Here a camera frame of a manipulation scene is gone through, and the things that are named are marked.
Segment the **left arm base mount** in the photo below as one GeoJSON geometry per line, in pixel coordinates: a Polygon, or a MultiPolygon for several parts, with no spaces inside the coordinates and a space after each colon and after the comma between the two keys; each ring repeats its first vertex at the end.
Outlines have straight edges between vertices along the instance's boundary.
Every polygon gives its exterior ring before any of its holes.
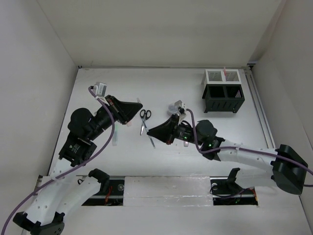
{"type": "Polygon", "coordinates": [[[107,173],[94,169],[88,175],[77,175],[77,183],[80,185],[88,176],[95,176],[100,180],[100,191],[91,196],[83,206],[123,206],[125,178],[111,177],[107,173]]]}

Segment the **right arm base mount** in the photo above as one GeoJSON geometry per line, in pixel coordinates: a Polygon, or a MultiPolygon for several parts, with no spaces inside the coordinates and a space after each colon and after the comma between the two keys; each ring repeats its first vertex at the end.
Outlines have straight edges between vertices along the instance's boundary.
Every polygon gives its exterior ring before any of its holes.
{"type": "Polygon", "coordinates": [[[255,188],[242,188],[235,182],[239,171],[233,168],[227,177],[210,178],[214,206],[258,205],[255,188]]]}

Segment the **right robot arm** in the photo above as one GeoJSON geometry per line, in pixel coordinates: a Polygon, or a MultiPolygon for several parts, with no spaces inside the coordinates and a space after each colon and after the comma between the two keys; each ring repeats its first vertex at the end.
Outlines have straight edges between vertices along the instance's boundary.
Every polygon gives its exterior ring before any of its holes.
{"type": "Polygon", "coordinates": [[[178,115],[147,132],[148,136],[170,145],[175,139],[194,144],[208,160],[234,162],[251,169],[233,168],[225,181],[230,194],[254,186],[277,186],[282,191],[301,195],[308,164],[288,145],[272,149],[252,149],[217,137],[217,129],[208,120],[197,124],[179,121],[178,115]]]}

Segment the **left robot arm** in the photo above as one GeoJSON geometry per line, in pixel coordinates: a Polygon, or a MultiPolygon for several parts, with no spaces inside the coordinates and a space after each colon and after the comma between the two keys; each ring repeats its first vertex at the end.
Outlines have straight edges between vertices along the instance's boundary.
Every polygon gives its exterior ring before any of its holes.
{"type": "Polygon", "coordinates": [[[70,184],[76,171],[98,156],[109,144],[97,151],[93,142],[105,130],[115,130],[115,122],[128,124],[142,109],[142,104],[119,101],[112,95],[102,100],[95,115],[87,108],[76,109],[68,124],[69,134],[59,152],[50,179],[33,193],[35,200],[26,211],[13,211],[13,222],[32,235],[59,235],[65,227],[65,218],[92,195],[104,194],[109,189],[107,173],[94,169],[72,192],[70,184]]]}

